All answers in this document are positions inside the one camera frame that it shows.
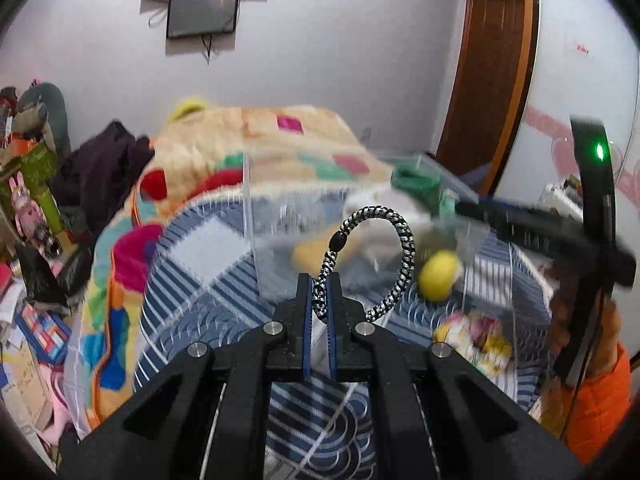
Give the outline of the hand in orange sleeve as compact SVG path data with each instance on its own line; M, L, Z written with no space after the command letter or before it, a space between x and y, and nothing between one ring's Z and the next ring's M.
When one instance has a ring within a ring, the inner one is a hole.
M596 274L566 274L550 301L548 344L555 354L553 373L576 389L614 370L622 319L611 292Z

